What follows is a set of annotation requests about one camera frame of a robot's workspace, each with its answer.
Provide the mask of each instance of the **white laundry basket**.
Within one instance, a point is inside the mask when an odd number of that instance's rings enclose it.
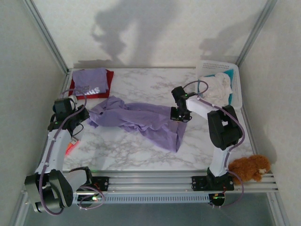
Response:
[[[239,79],[239,71],[238,67],[235,64],[212,61],[212,60],[200,60],[197,64],[197,78],[216,74],[218,72],[224,72],[227,70],[233,69],[233,79],[231,82],[232,88],[232,101],[231,105],[234,109],[239,110],[243,106],[243,101],[241,97],[241,87],[240,87],[240,79]]]

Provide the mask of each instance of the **white marble surface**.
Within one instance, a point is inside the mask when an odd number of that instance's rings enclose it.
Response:
[[[125,103],[175,106],[171,90],[196,79],[195,69],[112,70],[115,74],[110,95]],[[193,91],[194,87],[191,85],[186,91]],[[87,109],[103,100],[88,100]],[[245,128],[242,113],[239,111],[237,115]],[[63,169],[88,166],[91,170],[205,170],[211,163],[214,146],[207,121],[196,114],[192,117],[177,153],[155,146],[138,132],[128,133],[120,128],[95,129],[85,121],[84,130],[77,135],[80,143],[65,157]],[[230,161],[252,154],[246,136],[245,142],[231,153]]]

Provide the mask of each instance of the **lavender garment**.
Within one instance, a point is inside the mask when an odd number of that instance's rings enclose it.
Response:
[[[170,120],[170,107],[144,103],[125,104],[120,98],[109,97],[92,108],[92,124],[118,126],[128,132],[139,131],[159,147],[177,152],[186,123]]]
[[[105,93],[109,89],[105,68],[78,70],[72,73],[72,78],[75,89],[85,95]],[[81,96],[79,92],[75,92],[75,95]]]

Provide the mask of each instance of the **brown teddy bear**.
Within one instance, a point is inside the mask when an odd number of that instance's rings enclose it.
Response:
[[[236,159],[229,164],[229,170],[236,173],[243,182],[251,179],[260,182],[263,174],[269,172],[270,169],[271,165],[268,158],[260,154]],[[233,175],[232,177],[235,184],[240,184],[236,176]]]

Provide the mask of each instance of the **teal cloth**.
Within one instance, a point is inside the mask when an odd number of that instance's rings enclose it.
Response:
[[[227,74],[230,77],[230,86],[232,88],[232,80],[234,77],[234,70],[230,69],[223,73]],[[205,77],[212,77],[212,76],[215,76],[215,74],[206,75]],[[232,93],[229,95],[229,105],[231,104],[231,102],[232,102]]]

